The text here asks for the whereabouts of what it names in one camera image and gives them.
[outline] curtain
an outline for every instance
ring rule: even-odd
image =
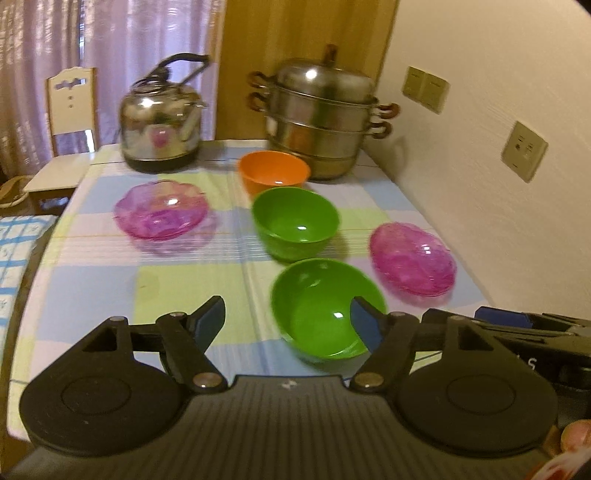
[[[192,85],[208,104],[203,138],[215,134],[224,0],[0,1],[0,165],[9,177],[35,174],[51,159],[45,79],[65,68],[98,68],[100,144],[118,141],[118,107],[134,81],[163,58],[207,53],[212,65]],[[172,65],[172,81],[194,64]],[[59,154],[88,151],[84,134],[56,137]]]
[[[82,64],[98,69],[102,144],[117,142],[119,103],[130,85],[165,57],[183,51],[212,57],[213,64],[191,85],[208,105],[202,138],[213,139],[222,8],[221,0],[84,1]],[[176,62],[170,66],[171,80],[178,82],[199,66]]]
[[[45,79],[79,64],[80,0],[0,2],[0,165],[8,177],[33,175],[51,158]],[[84,148],[81,135],[58,140]]]

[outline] kettle lid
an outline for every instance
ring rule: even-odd
[[[139,79],[131,86],[131,93],[137,95],[146,95],[150,93],[163,93],[171,86],[176,86],[170,83],[170,70],[166,67],[156,67],[152,72],[144,78]]]

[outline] green bowl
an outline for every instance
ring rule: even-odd
[[[380,290],[361,271],[336,260],[311,258],[277,277],[271,308],[283,338],[308,359],[352,358],[367,351],[350,321],[356,296],[386,312]]]
[[[332,203],[298,187],[265,190],[252,204],[252,217],[269,254],[287,262],[315,257],[340,223]]]

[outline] pot handle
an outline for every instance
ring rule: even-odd
[[[376,107],[380,110],[378,116],[384,120],[395,118],[400,113],[400,106],[397,103],[390,103],[389,105],[378,105]]]
[[[254,88],[269,88],[269,83],[271,83],[271,78],[265,75],[263,72],[250,72],[246,76],[246,82],[248,85]]]
[[[257,104],[256,100],[260,100],[264,106]],[[259,92],[252,92],[246,97],[246,105],[249,109],[255,112],[266,112],[267,111],[267,98]]]
[[[372,122],[369,125],[370,128],[382,128],[381,132],[368,132],[366,135],[371,135],[373,138],[377,138],[381,140],[382,138],[386,138],[389,134],[392,133],[392,125],[388,122]]]

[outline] wall outlet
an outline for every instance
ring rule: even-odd
[[[547,149],[547,141],[521,122],[516,122],[502,159],[523,181],[530,182]]]
[[[402,87],[402,93],[405,96],[418,101],[421,96],[423,83],[426,77],[427,74],[424,71],[414,67],[409,67],[406,80],[404,81],[404,86]]]
[[[424,80],[423,90],[419,100],[424,106],[430,108],[435,113],[441,113],[448,90],[449,83],[429,73]]]

